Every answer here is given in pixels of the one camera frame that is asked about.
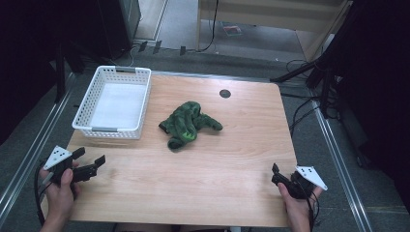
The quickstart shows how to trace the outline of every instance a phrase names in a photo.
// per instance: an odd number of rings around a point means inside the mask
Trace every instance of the white plastic basket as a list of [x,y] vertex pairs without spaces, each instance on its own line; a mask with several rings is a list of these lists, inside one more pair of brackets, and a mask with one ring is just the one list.
[[73,128],[86,137],[139,139],[151,90],[151,70],[99,66]]

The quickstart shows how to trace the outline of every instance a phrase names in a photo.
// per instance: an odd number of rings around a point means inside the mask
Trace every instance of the wooden table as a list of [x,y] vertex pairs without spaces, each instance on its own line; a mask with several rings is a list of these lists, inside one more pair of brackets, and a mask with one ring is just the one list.
[[[231,97],[224,99],[220,90]],[[203,129],[180,152],[158,124],[179,105],[199,102],[222,131]],[[284,175],[296,158],[279,89],[273,83],[152,75],[140,140],[86,138],[76,130],[68,146],[85,147],[82,165],[101,155],[98,176],[80,183],[71,220],[170,224],[286,226],[276,162]]]
[[[320,47],[329,35],[337,32],[351,2],[349,0],[220,0],[217,21],[295,30],[307,61],[311,61],[319,53]],[[201,19],[214,19],[216,3],[216,0],[198,0],[197,49],[199,49]]]

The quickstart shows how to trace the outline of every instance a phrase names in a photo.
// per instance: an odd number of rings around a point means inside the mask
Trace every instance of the green plush toy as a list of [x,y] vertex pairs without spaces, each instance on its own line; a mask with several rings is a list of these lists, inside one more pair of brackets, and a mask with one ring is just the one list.
[[195,140],[197,131],[202,128],[220,131],[223,126],[217,120],[201,113],[201,106],[198,102],[187,101],[169,115],[165,121],[162,121],[160,128],[172,135],[168,141],[168,148],[175,150]]

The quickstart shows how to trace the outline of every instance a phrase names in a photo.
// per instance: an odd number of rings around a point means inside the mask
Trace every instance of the cable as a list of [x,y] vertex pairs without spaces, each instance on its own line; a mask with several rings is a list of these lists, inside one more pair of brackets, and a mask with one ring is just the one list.
[[301,104],[301,105],[295,110],[295,113],[293,114],[292,125],[289,127],[289,129],[290,129],[290,136],[291,136],[291,137],[293,136],[293,131],[294,131],[296,125],[297,125],[298,123],[300,123],[304,118],[306,118],[311,112],[313,112],[313,110],[317,109],[319,106],[314,107],[314,108],[313,108],[312,110],[310,110],[308,113],[304,114],[300,119],[296,120],[296,115],[298,114],[299,110],[300,110],[304,105],[306,105],[306,104],[309,103],[310,101],[312,101],[312,100],[314,100],[314,99],[317,99],[317,98],[318,98],[318,97],[308,98],[307,101],[305,101],[303,104]]
[[304,192],[304,195],[305,195],[305,198],[306,198],[306,201],[307,201],[308,217],[309,217],[308,222],[309,222],[310,232],[311,232],[311,231],[313,231],[315,216],[313,215],[313,208],[311,207],[310,197],[306,193],[305,189],[302,187],[302,184],[298,180],[295,180],[295,181],[296,181],[296,183],[298,183],[299,187]]
[[288,73],[291,73],[291,71],[289,70],[289,65],[292,63],[292,62],[296,62],[296,61],[302,61],[302,62],[304,62],[303,64],[301,64],[301,66],[299,67],[299,68],[301,68],[301,67],[303,67],[303,66],[305,66],[306,64],[308,64],[308,62],[306,61],[306,60],[291,60],[291,61],[289,61],[289,62],[287,62],[286,63],[286,70],[287,70],[287,72]]
[[205,47],[204,49],[199,49],[199,50],[197,50],[197,52],[206,51],[211,46],[211,44],[214,42],[214,38],[215,38],[215,21],[217,20],[217,12],[218,12],[218,4],[219,3],[220,3],[220,0],[217,0],[217,6],[215,7],[215,14],[214,14],[214,23],[213,23],[213,26],[212,26],[212,39],[211,39],[211,42],[209,43],[209,45],[207,47]]
[[36,200],[36,206],[37,206],[37,216],[39,218],[40,224],[43,226],[45,223],[45,218],[42,210],[42,205],[40,203],[40,197],[42,196],[43,192],[39,194],[39,173],[40,169],[44,166],[45,161],[42,160],[39,164],[39,166],[36,168],[36,172],[34,173],[34,196]]

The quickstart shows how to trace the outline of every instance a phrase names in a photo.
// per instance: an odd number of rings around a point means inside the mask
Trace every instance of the human hand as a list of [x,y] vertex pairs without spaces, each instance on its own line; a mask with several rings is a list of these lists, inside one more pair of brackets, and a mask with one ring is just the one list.
[[[288,224],[293,232],[305,232],[310,231],[309,224],[309,207],[305,199],[295,199],[287,190],[286,185],[283,183],[278,183],[278,188],[280,195],[283,198],[284,207],[288,215]],[[309,199],[310,205],[313,205],[314,200],[319,198],[320,193],[322,193],[321,187],[316,187],[313,190],[314,196],[312,195]]]
[[[73,166],[78,166],[78,162],[73,162]],[[40,170],[40,176],[44,179],[48,171],[43,168]],[[70,184],[73,179],[73,171],[66,169],[61,176],[60,187],[51,184],[46,189],[48,201],[48,214],[41,231],[63,231],[64,226],[69,220],[73,210],[73,193]],[[77,195],[80,193],[78,184],[74,184],[74,190]]]

